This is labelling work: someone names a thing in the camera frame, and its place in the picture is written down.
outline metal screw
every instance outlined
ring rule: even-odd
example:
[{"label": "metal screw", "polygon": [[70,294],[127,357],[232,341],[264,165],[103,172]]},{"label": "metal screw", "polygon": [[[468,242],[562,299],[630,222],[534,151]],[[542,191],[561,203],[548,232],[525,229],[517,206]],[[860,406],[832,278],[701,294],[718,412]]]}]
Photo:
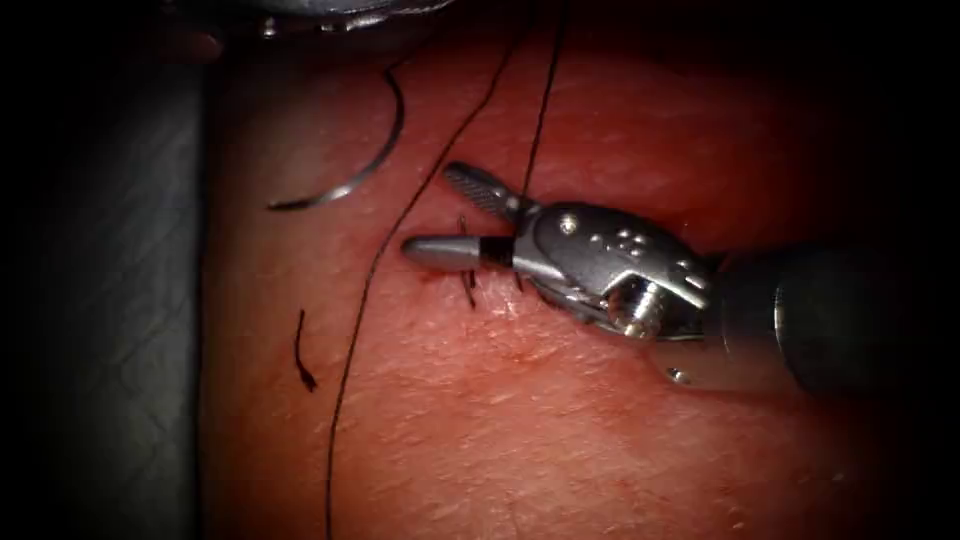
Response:
[{"label": "metal screw", "polygon": [[686,373],[677,368],[667,368],[667,377],[670,377],[670,380],[677,384],[690,384],[690,377],[687,377]]},{"label": "metal screw", "polygon": [[577,216],[573,214],[564,214],[560,216],[560,232],[567,236],[577,231]]},{"label": "metal screw", "polygon": [[270,39],[277,35],[277,22],[273,17],[267,17],[260,24],[260,36],[264,39]]},{"label": "metal screw", "polygon": [[704,290],[707,288],[707,282],[704,281],[704,279],[701,278],[700,276],[687,276],[684,278],[684,281],[686,281],[687,283],[693,285],[694,287],[700,290]]}]

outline black suture thread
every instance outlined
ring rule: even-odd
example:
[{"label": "black suture thread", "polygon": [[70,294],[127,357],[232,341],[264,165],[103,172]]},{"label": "black suture thread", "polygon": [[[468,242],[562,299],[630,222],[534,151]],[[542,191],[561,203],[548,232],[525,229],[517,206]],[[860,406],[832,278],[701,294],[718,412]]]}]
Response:
[{"label": "black suture thread", "polygon": [[293,357],[297,364],[297,371],[300,372],[300,380],[303,381],[303,385],[307,387],[307,391],[313,393],[313,390],[317,387],[317,380],[307,371],[307,368],[303,366],[303,362],[300,360],[300,334],[303,332],[304,316],[306,316],[306,312],[301,309],[300,322],[297,323],[297,337],[293,339]]},{"label": "black suture thread", "polygon": [[[547,116],[547,104],[550,102],[550,91],[553,89],[553,78],[557,74],[557,63],[560,60],[560,48],[563,45],[563,37],[567,30],[567,16],[570,12],[570,0],[564,0],[560,5],[560,20],[557,21],[557,34],[553,40],[553,53],[550,57],[550,67],[547,70],[547,83],[543,88],[543,97],[540,99],[540,112],[537,115],[537,130],[533,135],[533,143],[530,144],[530,158],[527,161],[527,170],[523,175],[523,189],[520,191],[520,209],[517,215],[524,215],[527,211],[527,191],[530,189],[530,178],[533,176],[533,166],[537,161],[537,150],[540,149],[540,135],[543,133],[543,121]],[[520,221],[513,228],[513,238],[519,234]],[[520,280],[520,274],[513,273],[514,283],[517,289],[523,292],[523,282]]]},{"label": "black suture thread", "polygon": [[493,77],[490,80],[490,86],[487,89],[487,93],[484,95],[483,99],[480,100],[480,103],[470,112],[469,115],[464,119],[463,123],[457,128],[453,133],[453,136],[450,137],[450,140],[447,141],[447,144],[440,151],[439,156],[437,156],[436,161],[434,161],[433,166],[430,168],[430,172],[427,173],[423,182],[420,183],[420,186],[417,187],[417,190],[414,192],[413,197],[410,199],[410,202],[407,203],[407,206],[400,212],[400,217],[397,218],[397,221],[393,224],[390,230],[387,232],[386,237],[383,242],[380,244],[380,247],[377,249],[377,252],[373,256],[373,261],[370,263],[370,270],[367,273],[367,276],[363,284],[363,292],[360,295],[360,305],[357,309],[357,318],[353,325],[353,334],[350,338],[350,347],[347,350],[347,357],[344,360],[343,364],[343,374],[340,377],[340,388],[337,391],[337,400],[333,408],[333,418],[330,422],[330,437],[327,442],[327,478],[325,484],[325,497],[324,497],[324,517],[325,517],[325,526],[326,526],[326,540],[333,540],[333,450],[334,443],[336,442],[337,437],[337,424],[340,422],[340,411],[343,408],[343,396],[347,388],[347,379],[350,376],[350,367],[353,363],[353,354],[357,348],[357,339],[360,336],[360,325],[363,322],[363,314],[367,306],[367,298],[370,295],[370,284],[373,282],[373,277],[376,274],[377,267],[380,264],[380,259],[383,257],[384,252],[386,252],[387,245],[390,244],[390,241],[396,235],[397,230],[399,230],[400,225],[403,223],[403,220],[406,219],[407,215],[410,214],[410,211],[413,210],[414,205],[417,204],[417,201],[420,200],[421,195],[427,189],[427,186],[430,185],[430,180],[436,175],[437,171],[440,169],[440,166],[443,164],[443,161],[446,159],[447,155],[450,153],[450,149],[453,148],[454,143],[460,138],[463,132],[467,129],[467,126],[473,122],[474,118],[480,111],[487,106],[487,103],[490,102],[490,98],[493,97],[493,92],[497,87],[497,83],[500,80],[500,76],[503,74],[504,69],[507,67],[507,63],[510,58],[513,56],[514,51],[520,45],[520,42],[523,41],[523,38],[530,33],[530,29],[533,27],[533,16],[534,16],[534,3],[533,1],[528,3],[529,5],[529,15],[527,24],[522,27],[517,35],[514,37],[513,41],[507,46],[504,51],[503,57],[500,60],[500,64],[497,66],[496,71],[493,74]]}]

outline skin surface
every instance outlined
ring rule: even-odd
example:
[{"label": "skin surface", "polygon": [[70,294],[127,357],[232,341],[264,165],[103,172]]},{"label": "skin surface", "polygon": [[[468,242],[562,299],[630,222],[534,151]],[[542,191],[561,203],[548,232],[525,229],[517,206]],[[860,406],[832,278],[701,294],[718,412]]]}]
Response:
[{"label": "skin surface", "polygon": [[[557,22],[550,6],[449,155],[517,187]],[[322,537],[328,430],[364,278],[525,17],[470,13],[396,70],[407,122],[387,161],[350,196],[304,212],[264,206],[369,161],[393,120],[380,70],[396,54],[380,53],[422,33],[280,44],[221,67],[200,418],[212,537]],[[636,20],[574,2],[531,196],[635,212],[700,252],[846,225],[854,190],[842,186],[869,173],[850,141],[873,144],[862,122],[871,103],[851,97],[862,88],[830,55],[750,36],[731,46],[699,27],[640,32]],[[636,343],[579,325],[509,273],[478,273],[471,311],[459,276],[399,251],[413,234],[455,233],[459,214],[472,233],[509,232],[436,178],[372,280],[337,435],[336,538],[864,532],[891,459],[881,414],[679,390]],[[294,367],[301,308],[312,393]]]}]

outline cut suture end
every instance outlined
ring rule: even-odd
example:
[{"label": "cut suture end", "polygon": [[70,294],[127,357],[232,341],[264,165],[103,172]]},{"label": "cut suture end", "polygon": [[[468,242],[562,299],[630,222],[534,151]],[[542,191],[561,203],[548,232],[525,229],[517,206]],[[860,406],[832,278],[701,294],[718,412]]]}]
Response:
[{"label": "cut suture end", "polygon": [[297,337],[293,342],[293,357],[297,365],[297,371],[300,372],[300,380],[303,381],[307,392],[313,393],[313,390],[317,387],[317,381],[313,378],[313,375],[307,371],[307,368],[303,366],[303,362],[300,361],[300,334],[303,332],[303,319],[305,316],[306,312],[301,309],[300,322],[297,323]]},{"label": "cut suture end", "polygon": [[[460,234],[467,234],[467,218],[460,214],[457,221]],[[477,301],[473,299],[473,289],[477,287],[477,275],[473,270],[460,272],[460,281],[463,283],[463,290],[467,293],[467,302],[470,303],[470,309],[477,309]]]}]

